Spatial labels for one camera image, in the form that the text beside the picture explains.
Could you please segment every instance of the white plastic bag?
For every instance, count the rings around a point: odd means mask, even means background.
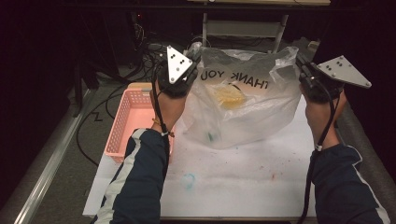
[[[298,49],[277,54],[202,48],[182,119],[186,135],[213,148],[268,137],[288,125],[301,98]]]

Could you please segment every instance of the wire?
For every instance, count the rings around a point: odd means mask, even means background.
[[[88,113],[88,115],[85,116],[85,118],[82,120],[82,122],[78,125],[77,132],[76,132],[76,142],[77,142],[78,150],[81,152],[81,154],[82,154],[88,161],[90,161],[90,162],[91,162],[93,165],[95,165],[95,166],[99,166],[99,164],[98,164],[96,161],[94,161],[91,157],[89,157],[89,156],[84,152],[84,150],[83,150],[82,147],[81,147],[81,143],[79,142],[79,131],[80,131],[82,125],[85,123],[85,121],[86,121],[87,118],[91,115],[92,112],[94,112],[99,106],[101,106],[102,104],[104,104],[106,101],[108,101],[108,100],[110,100],[110,99],[113,99],[113,98],[115,98],[115,97],[121,96],[121,95],[122,95],[122,94],[117,94],[117,95],[108,97],[107,99],[105,99],[104,101],[102,101],[102,102],[101,102],[99,105],[97,105],[93,110],[91,110],[90,113]]]
[[[139,31],[138,31],[139,33],[137,34],[136,39],[137,40],[141,39],[140,44],[137,46],[138,48],[140,48],[140,46],[142,46],[142,44],[143,44],[143,40],[145,39],[145,29],[143,29],[143,27],[137,23],[135,23],[134,26],[139,28]]]
[[[157,69],[159,67],[160,66],[157,66],[153,70],[153,73],[152,73],[153,77],[152,77],[151,85],[152,85],[152,95],[154,98],[154,111],[160,120],[161,130],[163,132],[163,142],[165,144],[164,150],[165,150],[165,155],[166,155],[166,165],[163,168],[163,181],[164,181],[166,178],[167,171],[168,171],[170,145],[169,145],[168,130],[166,128],[166,125],[163,123],[163,115],[162,115],[161,109],[160,109],[160,102],[158,101],[158,97],[160,94],[157,94],[157,88],[156,88],[156,84],[155,84],[155,82],[157,81]]]
[[[334,119],[334,115],[335,115],[335,110],[338,107],[338,103],[340,102],[340,99],[338,98],[338,101],[336,103],[336,106],[334,107],[333,101],[332,101],[332,97],[330,96],[329,91],[326,89],[326,87],[317,79],[313,79],[318,86],[321,88],[321,90],[326,94],[328,101],[329,101],[329,106],[330,106],[330,117],[329,120],[322,132],[322,135],[320,136],[317,146],[322,146],[323,141],[326,138],[327,132],[329,131],[331,125],[332,125],[332,121]],[[304,222],[305,218],[306,218],[306,214],[308,213],[308,205],[309,205],[309,194],[311,191],[311,182],[312,182],[312,177],[313,177],[313,173],[314,173],[314,168],[315,168],[315,163],[317,162],[317,158],[320,155],[320,151],[318,151],[316,148],[314,149],[314,151],[312,152],[312,157],[311,157],[311,162],[309,163],[308,166],[308,172],[306,174],[306,182],[305,182],[305,193],[304,193],[304,209],[303,209],[303,213],[300,216],[300,219],[298,220],[297,224],[301,224]]]
[[[107,114],[108,114],[111,118],[113,118],[113,119],[115,119],[115,116],[113,116],[113,115],[110,113],[110,111],[108,110],[108,101],[111,99],[111,97],[113,96],[114,93],[116,93],[117,91],[119,91],[120,89],[122,89],[122,88],[125,87],[125,86],[126,86],[126,84],[123,84],[123,85],[117,87],[117,88],[116,88],[113,92],[111,92],[111,93],[108,95],[108,97],[107,97],[107,100],[106,100],[106,103],[105,103],[106,112],[107,112]]]

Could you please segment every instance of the plastic basket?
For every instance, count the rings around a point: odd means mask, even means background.
[[[124,160],[129,138],[135,129],[150,128],[155,118],[149,92],[150,83],[132,83],[120,100],[120,106],[107,139],[105,154],[115,162]],[[173,149],[173,138],[169,138],[170,150]]]

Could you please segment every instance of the dark sleeve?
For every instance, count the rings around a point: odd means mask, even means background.
[[[337,145],[320,153],[312,180],[318,223],[390,223],[358,171],[362,161],[358,151]]]
[[[161,135],[153,130],[136,130],[92,223],[160,223],[165,166]]]

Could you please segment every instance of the wrist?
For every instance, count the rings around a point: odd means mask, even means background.
[[[329,147],[333,147],[340,144],[340,140],[338,139],[337,133],[334,128],[330,128],[326,134],[326,138],[321,144],[322,150],[327,149]]]
[[[168,126],[167,123],[165,122],[166,130],[164,131],[158,119],[152,119],[152,121],[153,121],[153,124],[151,125],[152,130],[157,131],[160,134],[168,133],[171,137],[174,137],[174,133],[171,132],[173,129],[173,125]]]

